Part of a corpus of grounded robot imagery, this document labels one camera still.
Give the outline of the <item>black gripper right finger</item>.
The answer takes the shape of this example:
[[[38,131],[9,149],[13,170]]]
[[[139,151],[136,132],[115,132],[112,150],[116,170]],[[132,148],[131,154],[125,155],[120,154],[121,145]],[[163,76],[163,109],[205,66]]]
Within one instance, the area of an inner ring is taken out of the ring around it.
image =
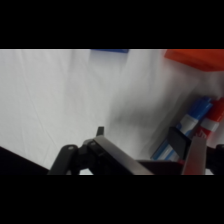
[[[171,127],[168,143],[183,161],[182,175],[204,175],[206,168],[206,140],[200,137],[189,139],[180,130]]]

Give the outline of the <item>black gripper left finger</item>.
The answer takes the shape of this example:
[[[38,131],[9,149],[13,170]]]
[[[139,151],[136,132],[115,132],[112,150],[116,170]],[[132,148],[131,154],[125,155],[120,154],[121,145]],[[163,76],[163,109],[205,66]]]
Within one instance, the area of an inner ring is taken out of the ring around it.
[[[63,146],[48,174],[79,175],[86,169],[93,175],[152,175],[149,169],[110,142],[102,126],[81,147]]]

